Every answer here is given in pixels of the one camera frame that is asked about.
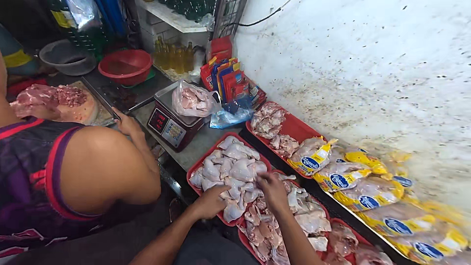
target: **digital scale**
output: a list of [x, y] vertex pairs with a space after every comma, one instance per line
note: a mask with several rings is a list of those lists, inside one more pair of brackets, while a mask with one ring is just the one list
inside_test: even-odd
[[204, 125], [201, 117], [183, 116], [173, 110], [172, 93], [179, 85], [180, 81], [175, 82], [154, 95], [155, 108], [147, 122], [147, 126], [177, 153], [193, 140]]

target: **blue oval logo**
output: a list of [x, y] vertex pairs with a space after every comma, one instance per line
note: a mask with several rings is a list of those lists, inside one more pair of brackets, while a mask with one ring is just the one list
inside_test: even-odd
[[426, 256], [432, 257], [436, 260], [441, 260], [445, 256], [438, 249], [436, 249], [433, 246], [431, 246], [429, 244], [426, 244], [426, 243], [417, 242], [417, 243], [414, 244], [414, 247], [420, 253], [422, 253]]
[[303, 157], [301, 158], [301, 162], [308, 168], [318, 169], [320, 167], [319, 163], [311, 157]]
[[330, 180], [335, 185], [337, 185], [337, 187], [340, 187], [340, 188], [347, 188], [349, 186], [349, 183], [348, 183], [347, 179], [345, 179], [345, 177], [340, 175], [340, 174], [330, 175]]
[[398, 233], [409, 236], [414, 234], [407, 225], [405, 225], [399, 220], [393, 218], [385, 218], [384, 223], [387, 225], [387, 227], [391, 228], [391, 230], [396, 231]]
[[401, 176], [394, 176], [392, 178], [395, 181], [399, 182], [404, 188], [409, 188], [410, 186], [412, 186], [412, 181], [410, 179]]
[[358, 200], [360, 201], [361, 205], [368, 209], [373, 209], [380, 206], [379, 202], [370, 196], [362, 195], [358, 198]]

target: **scale display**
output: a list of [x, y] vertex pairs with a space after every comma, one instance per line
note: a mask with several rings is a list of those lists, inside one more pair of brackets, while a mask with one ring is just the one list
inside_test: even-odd
[[152, 114], [152, 118], [150, 120], [150, 124], [154, 129], [159, 133], [162, 134], [162, 132], [165, 130], [165, 127], [167, 126], [167, 123], [169, 122], [169, 118], [162, 113], [160, 110], [155, 109], [154, 114]]

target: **hand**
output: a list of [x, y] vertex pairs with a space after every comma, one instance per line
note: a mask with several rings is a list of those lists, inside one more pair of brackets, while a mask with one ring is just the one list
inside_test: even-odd
[[121, 118], [121, 120], [114, 120], [118, 125], [118, 129], [124, 135], [134, 135], [136, 133], [142, 133], [141, 127], [138, 122], [133, 118], [124, 115], [117, 108], [112, 107], [113, 111]]
[[188, 208], [192, 211], [196, 220], [211, 219], [226, 208], [226, 203], [219, 195], [230, 189], [230, 186], [213, 186], [206, 190]]
[[260, 173], [257, 184], [265, 194], [268, 209], [275, 214], [275, 217], [285, 212], [292, 215], [283, 182], [275, 174]]

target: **shelf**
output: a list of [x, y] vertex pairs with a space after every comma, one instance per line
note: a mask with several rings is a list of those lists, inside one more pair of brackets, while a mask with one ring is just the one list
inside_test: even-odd
[[157, 0], [154, 0], [152, 2], [136, 0], [136, 4], [182, 33], [208, 31], [208, 28], [206, 26], [202, 25], [201, 23], [196, 23], [195, 21], [188, 20], [184, 15], [178, 14], [175, 10], [168, 8], [167, 6], [159, 3]]

